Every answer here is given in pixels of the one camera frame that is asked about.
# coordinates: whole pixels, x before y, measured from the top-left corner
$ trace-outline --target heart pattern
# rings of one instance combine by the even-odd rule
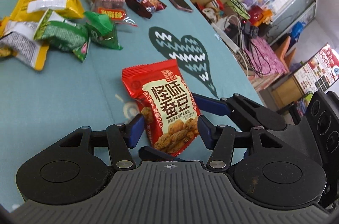
[[[176,59],[179,68],[194,76],[215,96],[217,92],[210,72],[207,52],[201,42],[191,35],[184,35],[180,40],[169,31],[160,27],[151,27],[150,41],[167,59]]]

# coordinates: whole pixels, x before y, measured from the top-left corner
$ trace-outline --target poster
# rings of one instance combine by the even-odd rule
[[[304,93],[325,92],[338,76],[339,55],[328,44],[294,74]]]

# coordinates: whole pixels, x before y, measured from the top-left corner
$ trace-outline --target green snack bag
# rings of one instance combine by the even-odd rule
[[[73,52],[82,62],[87,56],[89,36],[87,28],[66,20],[53,10],[45,11],[39,21],[34,40],[47,40],[63,52]]]
[[[117,28],[108,15],[92,11],[86,11],[84,15],[90,21],[86,23],[86,27],[92,41],[110,49],[122,49],[118,41]]]

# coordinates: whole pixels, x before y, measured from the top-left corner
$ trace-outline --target orange chair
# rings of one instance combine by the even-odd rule
[[[294,50],[285,57],[287,50],[289,48],[289,44],[291,42],[291,37],[288,36],[284,43],[282,43],[279,48],[274,52],[276,54],[276,56],[279,58],[279,60],[281,61],[281,63],[285,66],[286,70],[289,70],[289,65],[291,64],[291,61],[295,55],[296,49],[294,48]]]
[[[292,52],[290,52],[287,56],[284,57],[284,61],[286,65],[289,67],[291,65],[292,59],[296,53],[297,48],[294,48]]]

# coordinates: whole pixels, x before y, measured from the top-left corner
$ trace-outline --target snack package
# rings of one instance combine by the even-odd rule
[[[101,46],[121,50],[118,41],[117,28],[108,15],[86,11],[85,16],[90,23],[86,23],[91,40]]]
[[[1,26],[0,26],[0,36],[3,36],[3,31],[5,29],[5,26],[8,22],[10,18],[9,17],[5,17],[2,21],[1,21]],[[0,57],[8,57],[12,54],[12,50],[8,47],[6,47],[4,44],[0,43]]]
[[[83,18],[84,9],[79,0],[19,0],[10,19],[39,22],[48,9],[55,10],[64,18]]]
[[[34,70],[41,71],[45,64],[49,44],[45,41],[33,40],[38,23],[8,20],[4,26],[4,36],[0,39],[0,46],[10,47],[13,50],[13,56]]]
[[[81,62],[87,56],[89,35],[85,25],[70,22],[51,9],[42,16],[33,39],[47,40],[63,52],[73,52]]]
[[[145,117],[154,148],[177,156],[199,134],[200,111],[175,59],[123,69],[122,81]]]
[[[127,6],[141,17],[151,18],[152,13],[167,6],[159,0],[125,0]]]
[[[119,24],[128,24],[137,27],[135,22],[127,16],[125,0],[89,0],[90,10],[95,13],[106,14]]]

